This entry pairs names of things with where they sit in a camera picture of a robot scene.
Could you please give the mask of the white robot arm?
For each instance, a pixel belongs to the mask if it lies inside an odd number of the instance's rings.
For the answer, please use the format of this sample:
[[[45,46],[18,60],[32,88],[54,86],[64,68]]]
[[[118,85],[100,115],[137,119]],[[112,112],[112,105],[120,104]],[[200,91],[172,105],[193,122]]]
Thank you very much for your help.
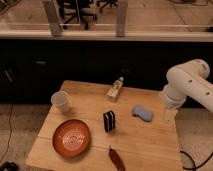
[[[213,113],[213,83],[207,81],[210,74],[209,65],[202,59],[171,67],[167,73],[167,84],[160,92],[165,105],[164,122],[173,124],[178,109],[187,97],[204,106]]]

